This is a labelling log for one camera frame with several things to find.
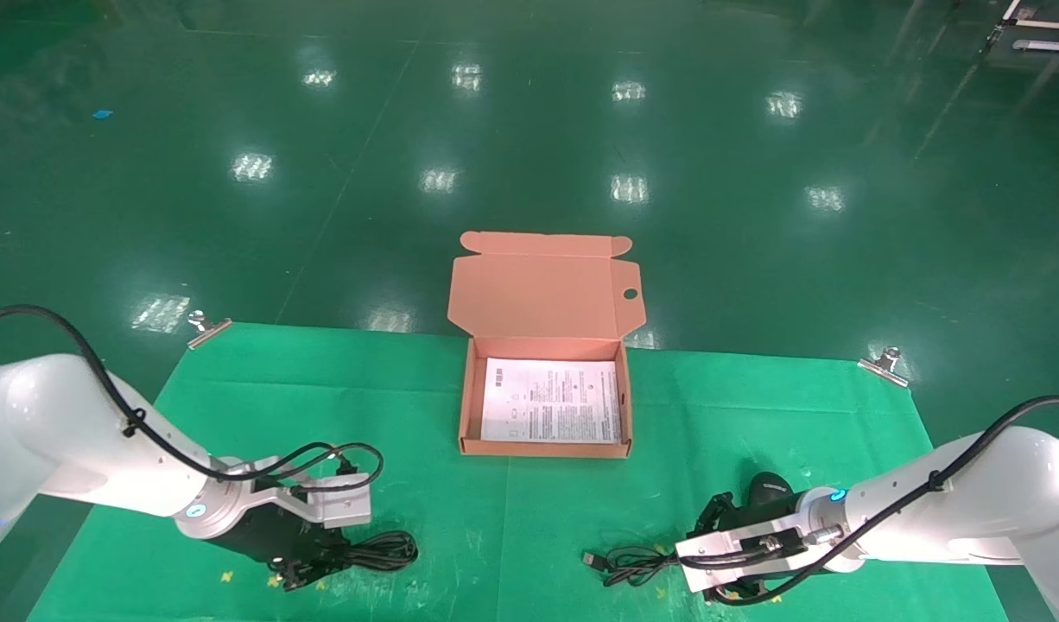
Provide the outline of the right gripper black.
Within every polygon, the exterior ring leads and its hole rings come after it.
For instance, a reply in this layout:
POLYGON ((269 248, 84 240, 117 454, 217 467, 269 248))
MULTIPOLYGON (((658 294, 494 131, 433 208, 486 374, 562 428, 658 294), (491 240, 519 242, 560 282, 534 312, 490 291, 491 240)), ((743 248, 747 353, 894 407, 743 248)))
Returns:
MULTIPOLYGON (((743 508, 738 508, 734 503, 733 492, 715 493, 696 519, 696 535, 704 536, 732 529, 744 529, 750 534, 775 534, 786 530, 786 527, 778 526, 779 521, 797 515, 806 496, 805 492, 798 492, 766 500, 751 498, 743 508)), ((744 587, 713 587, 707 590, 708 605, 755 606, 782 601, 783 597, 776 590, 744 587)))

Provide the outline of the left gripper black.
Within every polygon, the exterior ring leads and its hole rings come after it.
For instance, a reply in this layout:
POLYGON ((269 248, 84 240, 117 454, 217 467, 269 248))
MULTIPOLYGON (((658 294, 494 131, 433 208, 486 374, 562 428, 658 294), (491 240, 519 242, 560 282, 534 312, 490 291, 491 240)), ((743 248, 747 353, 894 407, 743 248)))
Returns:
POLYGON ((269 564, 285 592, 323 577, 323 564, 353 564, 352 543, 340 529, 328 529, 280 505, 250 508, 214 546, 269 564))

